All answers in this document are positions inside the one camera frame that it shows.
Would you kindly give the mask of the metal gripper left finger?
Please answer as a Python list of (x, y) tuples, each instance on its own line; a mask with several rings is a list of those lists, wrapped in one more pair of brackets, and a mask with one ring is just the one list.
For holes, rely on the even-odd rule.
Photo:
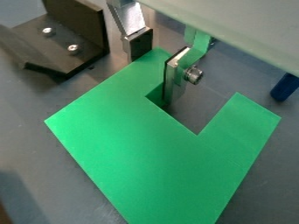
[(106, 7), (121, 33), (122, 50), (132, 62), (152, 50), (153, 29), (145, 26), (140, 3), (134, 0), (106, 0)]

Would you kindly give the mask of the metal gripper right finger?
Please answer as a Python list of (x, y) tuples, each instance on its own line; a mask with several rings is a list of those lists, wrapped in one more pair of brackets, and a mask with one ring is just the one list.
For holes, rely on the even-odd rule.
[(181, 95), (185, 84), (196, 85), (203, 77), (203, 71), (195, 63), (204, 56), (211, 44), (211, 36), (185, 26), (184, 41), (189, 44), (164, 62), (162, 70), (162, 101), (171, 104)]

